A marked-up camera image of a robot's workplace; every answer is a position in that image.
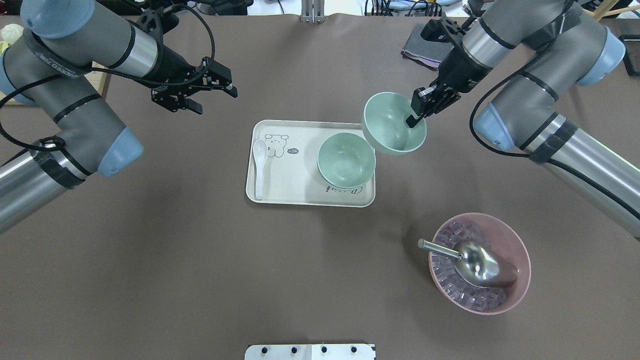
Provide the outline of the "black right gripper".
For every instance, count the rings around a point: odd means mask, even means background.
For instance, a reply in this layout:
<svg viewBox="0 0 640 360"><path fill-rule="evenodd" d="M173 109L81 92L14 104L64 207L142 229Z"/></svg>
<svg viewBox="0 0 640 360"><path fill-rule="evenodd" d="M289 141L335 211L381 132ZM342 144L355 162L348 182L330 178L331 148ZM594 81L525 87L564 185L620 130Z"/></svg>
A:
<svg viewBox="0 0 640 360"><path fill-rule="evenodd" d="M414 129L424 117L438 114L457 102L461 93L470 92L492 70L475 59L463 46L463 36L470 30L475 18L469 18L462 26L448 18L431 19L420 36L425 41L451 43L453 49L438 68L437 78L427 87L413 92L414 114L406 118L406 125Z"/></svg>

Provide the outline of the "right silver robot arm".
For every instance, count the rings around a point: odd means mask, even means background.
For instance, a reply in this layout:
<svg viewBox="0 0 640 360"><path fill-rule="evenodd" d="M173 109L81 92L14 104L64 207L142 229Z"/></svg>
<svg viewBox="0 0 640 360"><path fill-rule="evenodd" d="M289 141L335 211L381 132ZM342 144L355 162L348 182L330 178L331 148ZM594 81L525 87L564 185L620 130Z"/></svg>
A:
<svg viewBox="0 0 640 360"><path fill-rule="evenodd" d="M405 120L415 127L470 92L518 45L535 56L499 83L479 115L473 136L490 151L543 166L604 214L639 237L639 169L554 109L573 85L595 84L626 54L611 30L575 0L496 0L463 24L445 15L430 20L425 40L451 43L437 78L413 93Z"/></svg>

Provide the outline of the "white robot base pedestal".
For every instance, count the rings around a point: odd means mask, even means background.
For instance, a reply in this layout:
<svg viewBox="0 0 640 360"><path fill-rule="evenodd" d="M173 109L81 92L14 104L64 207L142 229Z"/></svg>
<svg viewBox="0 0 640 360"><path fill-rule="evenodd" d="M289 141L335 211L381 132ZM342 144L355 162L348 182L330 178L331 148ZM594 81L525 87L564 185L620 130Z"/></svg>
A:
<svg viewBox="0 0 640 360"><path fill-rule="evenodd" d="M374 344L254 344L247 347L245 360L375 360Z"/></svg>

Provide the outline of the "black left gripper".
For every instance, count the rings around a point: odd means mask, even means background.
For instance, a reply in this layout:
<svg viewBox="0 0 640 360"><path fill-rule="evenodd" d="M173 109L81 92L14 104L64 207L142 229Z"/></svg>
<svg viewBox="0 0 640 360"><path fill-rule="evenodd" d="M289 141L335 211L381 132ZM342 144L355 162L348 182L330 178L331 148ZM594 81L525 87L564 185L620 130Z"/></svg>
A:
<svg viewBox="0 0 640 360"><path fill-rule="evenodd" d="M224 91L233 98L238 89L233 85L231 69L215 61L215 39L208 23L187 5L143 5L144 11L136 21L137 27L151 35L158 43L158 58L151 71L143 76L140 84L151 88L151 100L172 113L189 110L203 114L202 105L190 99L199 91ZM176 15L187 10L204 26L210 39L211 53L197 65L189 64L182 55L163 44L163 36L179 23Z"/></svg>

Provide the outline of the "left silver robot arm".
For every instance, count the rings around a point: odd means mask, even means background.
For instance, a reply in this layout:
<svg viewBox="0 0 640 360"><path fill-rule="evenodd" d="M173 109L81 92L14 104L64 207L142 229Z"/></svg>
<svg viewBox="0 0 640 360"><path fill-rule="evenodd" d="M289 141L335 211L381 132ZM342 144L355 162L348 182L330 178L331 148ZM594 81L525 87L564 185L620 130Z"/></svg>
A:
<svg viewBox="0 0 640 360"><path fill-rule="evenodd" d="M144 0L136 22L96 0L24 0L22 36L1 55L1 91L6 104L39 106L60 131L26 143L1 167L1 230L9 230L93 173L111 177L141 157L142 144L94 89L86 75L97 70L151 89L154 103L170 112L202 106L199 91L237 97L231 71L204 57L189 64L163 44L176 27L185 0Z"/></svg>

